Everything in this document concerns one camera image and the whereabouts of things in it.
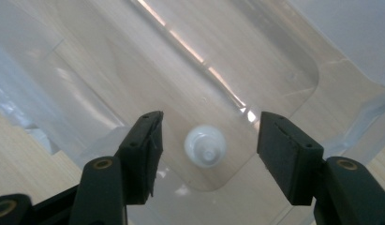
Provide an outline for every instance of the white cap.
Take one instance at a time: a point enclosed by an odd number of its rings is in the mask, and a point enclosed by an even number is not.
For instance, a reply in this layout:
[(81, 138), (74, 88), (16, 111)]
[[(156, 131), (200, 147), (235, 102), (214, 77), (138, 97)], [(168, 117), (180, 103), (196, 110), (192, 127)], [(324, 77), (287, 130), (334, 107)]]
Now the white cap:
[(227, 152), (221, 131), (208, 125), (200, 125), (189, 131), (184, 147), (192, 162), (202, 168), (214, 167)]

